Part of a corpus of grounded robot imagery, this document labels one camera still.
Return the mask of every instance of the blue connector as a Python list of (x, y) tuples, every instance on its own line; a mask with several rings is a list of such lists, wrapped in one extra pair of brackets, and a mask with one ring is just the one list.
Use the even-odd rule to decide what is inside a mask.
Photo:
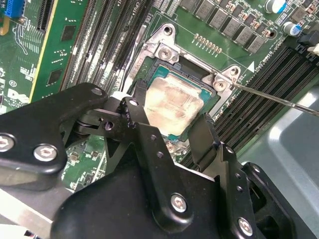
[(8, 17), (21, 17), (23, 14), (24, 0), (8, 0), (4, 14)]

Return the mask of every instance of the dimm slot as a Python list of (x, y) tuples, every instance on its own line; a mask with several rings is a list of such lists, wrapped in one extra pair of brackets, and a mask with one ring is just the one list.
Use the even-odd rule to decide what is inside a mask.
[[(284, 70), (281, 70), (280, 68), (276, 69), (277, 73), (275, 74), (274, 81), (269, 81), (268, 84), (264, 87), (264, 92), (267, 94), (273, 94), (272, 90), (278, 86), (278, 84), (287, 76), (287, 74), (298, 64), (300, 60), (300, 56), (295, 55), (292, 59), (289, 61), (289, 66), (285, 68)], [(238, 120), (231, 121), (230, 125), (227, 124), (227, 126), (224, 126), (226, 129), (225, 131), (222, 131), (222, 134), (228, 135), (229, 132), (232, 130), (233, 127), (235, 127), (236, 124), (240, 123), (242, 119), (246, 119), (246, 117), (253, 111), (256, 107), (259, 107), (259, 103), (262, 100), (261, 97), (250, 97), (250, 100), (246, 103), (249, 107), (245, 108), (244, 110), (239, 112), (239, 115), (236, 115), (236, 118)]]
[(107, 88), (106, 88), (107, 91), (109, 91), (111, 89), (111, 87), (115, 84), (115, 82), (117, 81), (116, 74), (113, 74), (113, 73), (115, 73), (119, 69), (123, 68), (126, 59), (129, 57), (129, 54), (131, 53), (131, 51), (135, 45), (135, 41), (136, 41), (137, 36), (139, 34), (140, 28), (144, 24), (144, 22), (148, 16), (148, 13), (150, 12), (153, 4), (154, 4), (154, 0), (149, 0), (145, 3), (146, 6), (139, 8), (139, 13), (137, 14), (138, 17), (135, 17), (134, 22), (132, 24), (133, 26), (135, 26), (136, 24), (138, 24), (138, 25), (136, 27), (130, 29), (130, 32), (128, 33), (129, 37), (126, 40), (125, 45), (121, 48), (119, 54), (115, 58), (114, 65), (113, 65), (113, 68), (112, 68), (111, 74), (110, 74), (111, 77), (109, 77), (107, 80), (108, 82), (110, 82), (110, 85), (107, 86)]
[[(96, 3), (97, 3), (97, 0), (89, 0), (88, 2), (73, 49), (79, 49), (81, 44), (83, 43), (85, 33), (87, 32), (87, 29), (89, 28), (89, 23), (93, 15)], [(66, 69), (66, 73), (64, 75), (64, 80), (61, 86), (61, 90), (65, 90), (68, 87), (70, 77), (72, 73), (74, 72), (74, 66), (78, 57), (79, 57), (79, 50), (76, 51), (76, 54), (71, 54), (71, 57)]]
[[(319, 70), (318, 69), (314, 69), (310, 74), (307, 74), (306, 76), (306, 80), (301, 82), (298, 87), (294, 88), (290, 94), (287, 96), (287, 99), (288, 100), (292, 100), (293, 97), (298, 93), (300, 92), (300, 90), (302, 90), (317, 74), (319, 73)], [(245, 144), (247, 144), (250, 139), (252, 139), (252, 137), (258, 133), (258, 131), (267, 126), (268, 122), (273, 118), (275, 117), (283, 108), (284, 106), (281, 105), (281, 104), (278, 104), (278, 103), (274, 103), (275, 105), (275, 108), (271, 108), (269, 111), (267, 111), (264, 115), (265, 115), (265, 118), (264, 120), (259, 123), (255, 128), (254, 130), (250, 131), (247, 135), (245, 135), (244, 137), (242, 136), (239, 140), (237, 140), (238, 144), (235, 145), (235, 150), (239, 150), (241, 149), (243, 146), (245, 146)]]
[(92, 64), (91, 66), (87, 69), (87, 72), (88, 72), (88, 80), (90, 82), (94, 81), (94, 76), (96, 74), (96, 71), (98, 69), (98, 67), (100, 66), (100, 61), (103, 57), (103, 55), (105, 54), (106, 50), (108, 49), (109, 45), (110, 45), (110, 42), (112, 40), (112, 36), (114, 35), (114, 32), (117, 28), (117, 25), (118, 25), (118, 22), (122, 16), (122, 13), (125, 9), (125, 5), (126, 5), (127, 1), (126, 0), (123, 0), (121, 1), (121, 4), (118, 6), (118, 10), (117, 10), (117, 13), (116, 13), (116, 16), (115, 18), (113, 19), (112, 21), (112, 24), (108, 25), (106, 31), (107, 31), (107, 35), (106, 35), (106, 39), (105, 39), (105, 42), (102, 44), (101, 42), (97, 45), (97, 47), (100, 47), (100, 45), (102, 45), (102, 50), (100, 51), (100, 53), (98, 55), (95, 55), (94, 56), (94, 59), (97, 59), (95, 65), (94, 65), (94, 68), (92, 67)]
[[(100, 19), (100, 22), (98, 24), (98, 28), (97, 28), (97, 30), (94, 33), (94, 36), (92, 38), (93, 41), (91, 40), (87, 55), (82, 61), (81, 70), (79, 70), (77, 75), (76, 75), (76, 79), (77, 79), (76, 83), (77, 84), (83, 83), (83, 82), (89, 80), (88, 79), (88, 72), (89, 72), (90, 66), (92, 64), (92, 59), (98, 50), (99, 44), (101, 43), (102, 38), (106, 34), (107, 31), (108, 31), (108, 35), (111, 34), (110, 24), (112, 26), (114, 26), (114, 24), (116, 24), (115, 22), (111, 21), (111, 15), (115, 9), (115, 6), (116, 6), (116, 1), (114, 1), (114, 0), (109, 1), (106, 5), (105, 10), (103, 11), (103, 16)], [(117, 13), (118, 15), (121, 14), (121, 11), (123, 11), (123, 8), (124, 8), (124, 3), (121, 2), (120, 6), (119, 6), (119, 12)]]
[[(272, 61), (266, 64), (265, 70), (258, 76), (258, 81), (252, 79), (248, 85), (276, 97), (292, 100), (319, 70), (292, 48), (282, 46), (276, 54), (274, 60), (270, 59)], [(243, 93), (217, 121), (216, 125), (221, 127), (216, 127), (216, 130), (223, 142), (238, 151), (260, 130), (264, 130), (283, 107), (268, 99)]]
[[(300, 79), (303, 74), (308, 70), (309, 65), (307, 65), (307, 62), (303, 64), (303, 66), (298, 67), (298, 72), (294, 72), (293, 75), (289, 78), (288, 82), (285, 82), (285, 84), (282, 84), (282, 86), (276, 91), (276, 92), (270, 92), (270, 94), (276, 96), (276, 97), (285, 97), (285, 93), (289, 92), (292, 86), (296, 83), (298, 79)], [(247, 114), (245, 117), (245, 120), (240, 124), (240, 130), (236, 132), (235, 135), (230, 135), (226, 140), (229, 142), (229, 144), (234, 144), (235, 138), (241, 136), (243, 134), (243, 131), (250, 128), (252, 125), (255, 125), (257, 121), (259, 121), (261, 118), (261, 115), (265, 115), (263, 113), (264, 109), (271, 109), (270, 105), (273, 105), (274, 102), (264, 99), (262, 97), (255, 96), (255, 98), (259, 101), (255, 107), (250, 111), (250, 114)]]
[(105, 68), (103, 67), (105, 65), (105, 63), (108, 63), (111, 59), (111, 57), (113, 56), (114, 53), (114, 49), (116, 49), (121, 36), (123, 35), (123, 33), (125, 33), (128, 29), (127, 24), (128, 24), (128, 20), (130, 18), (130, 16), (133, 14), (133, 8), (135, 6), (136, 1), (128, 1), (127, 5), (125, 6), (126, 11), (124, 12), (124, 15), (121, 16), (121, 20), (117, 26), (117, 31), (115, 31), (115, 34), (112, 36), (112, 41), (111, 44), (107, 46), (105, 54), (103, 55), (102, 61), (99, 62), (100, 67), (98, 68), (98, 70), (96, 71), (96, 73), (93, 75), (93, 83), (95, 85), (100, 85), (101, 83), (101, 78), (104, 74), (104, 70)]
[[(279, 54), (276, 59), (273, 61), (274, 64), (266, 65), (266, 70), (260, 77), (260, 81), (250, 81), (247, 86), (251, 87), (256, 90), (260, 90), (261, 86), (265, 83), (265, 81), (269, 78), (271, 73), (278, 67), (278, 64), (281, 64), (292, 52), (292, 49), (285, 49)], [(222, 131), (222, 129), (228, 124), (229, 121), (232, 121), (234, 115), (239, 112), (249, 101), (252, 97), (252, 94), (247, 92), (241, 92), (240, 95), (237, 97), (236, 101), (232, 103), (231, 108), (227, 109), (224, 113), (225, 121), (219, 120), (216, 124), (216, 129), (218, 129), (218, 133)]]

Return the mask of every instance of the silver screw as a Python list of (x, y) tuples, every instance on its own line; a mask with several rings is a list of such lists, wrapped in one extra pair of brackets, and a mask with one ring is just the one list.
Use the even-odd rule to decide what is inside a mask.
[(134, 100), (134, 99), (129, 100), (129, 102), (130, 102), (133, 106), (138, 106), (138, 105), (139, 105), (139, 103), (138, 103), (136, 100)]
[(167, 47), (163, 47), (161, 50), (159, 50), (159, 57), (163, 61), (167, 61), (171, 58), (171, 50)]
[(227, 149), (228, 152), (234, 153), (234, 151), (230, 147), (226, 146), (226, 149)]
[(93, 88), (91, 90), (95, 95), (101, 96), (103, 95), (102, 91), (99, 88)]
[(12, 149), (14, 140), (8, 135), (0, 135), (0, 152), (6, 152)]
[(173, 194), (170, 203), (173, 206), (173, 208), (178, 211), (179, 213), (183, 213), (187, 209), (186, 201), (183, 197), (181, 197), (178, 194)]
[(57, 152), (52, 145), (44, 144), (35, 148), (33, 155), (37, 160), (49, 162), (56, 158)]
[(224, 80), (219, 79), (214, 81), (213, 87), (215, 91), (224, 91), (227, 88), (227, 83)]
[(238, 224), (239, 224), (240, 229), (243, 231), (243, 233), (245, 235), (247, 235), (249, 237), (253, 235), (253, 229), (246, 219), (239, 218)]
[(260, 173), (259, 167), (257, 167), (255, 164), (253, 164), (253, 169), (254, 169), (257, 173)]

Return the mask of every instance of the metal rod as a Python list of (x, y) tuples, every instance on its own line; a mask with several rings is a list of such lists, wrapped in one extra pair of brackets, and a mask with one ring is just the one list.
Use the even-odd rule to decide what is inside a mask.
[(244, 90), (244, 91), (247, 91), (249, 93), (252, 93), (252, 94), (255, 94), (255, 95), (258, 95), (258, 96), (261, 96), (261, 97), (264, 97), (264, 98), (267, 98), (269, 100), (272, 100), (272, 101), (275, 101), (279, 104), (282, 104), (282, 105), (285, 105), (285, 106), (288, 106), (290, 108), (293, 108), (293, 109), (296, 109), (296, 110), (299, 110), (299, 111), (302, 111), (302, 112), (306, 112), (308, 114), (311, 114), (313, 116), (317, 116), (319, 117), (319, 112), (318, 111), (315, 111), (315, 110), (312, 110), (312, 109), (309, 109), (307, 107), (304, 107), (304, 106), (301, 106), (301, 105), (298, 105), (296, 103), (292, 103), (290, 101), (286, 101), (286, 100), (283, 100), (283, 99), (280, 99), (278, 97), (275, 97), (275, 96), (271, 96), (267, 93), (264, 93), (264, 92), (260, 92), (260, 91), (257, 91), (255, 89), (252, 89), (252, 88), (249, 88), (249, 87), (246, 87), (246, 86), (242, 86), (242, 85), (239, 85), (237, 83), (233, 83), (233, 85), (241, 90)]

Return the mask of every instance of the hole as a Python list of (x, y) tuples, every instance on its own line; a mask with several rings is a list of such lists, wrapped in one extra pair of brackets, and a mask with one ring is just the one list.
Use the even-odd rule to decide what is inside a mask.
[(134, 99), (131, 99), (129, 102), (130, 102), (133, 106), (138, 106), (138, 105), (139, 105), (139, 103), (138, 103), (136, 100), (134, 100)]
[(237, 186), (237, 191), (240, 192), (240, 193), (242, 193), (242, 192), (243, 192), (243, 188), (240, 187), (240, 186)]
[(276, 31), (272, 31), (272, 32), (270, 32), (270, 34), (269, 34), (269, 39), (274, 39), (275, 37), (277, 36), (277, 33), (276, 33)]
[(103, 95), (102, 91), (99, 88), (93, 88), (91, 90), (95, 95), (101, 96)]
[(114, 127), (114, 124), (112, 122), (106, 122), (104, 125), (104, 129), (106, 131), (110, 131)]
[(164, 154), (162, 152), (157, 152), (156, 155), (158, 156), (158, 158), (163, 158)]
[(253, 204), (254, 213), (256, 213), (266, 205), (266, 197), (252, 181), (249, 181), (249, 193), (251, 202)]
[(237, 68), (233, 68), (233, 69), (231, 69), (231, 71), (230, 71), (230, 74), (232, 75), (232, 76), (236, 76), (236, 75), (238, 75), (238, 69)]
[(170, 36), (172, 33), (173, 33), (173, 29), (171, 29), (170, 27), (167, 26), (164, 28), (164, 34), (166, 36)]

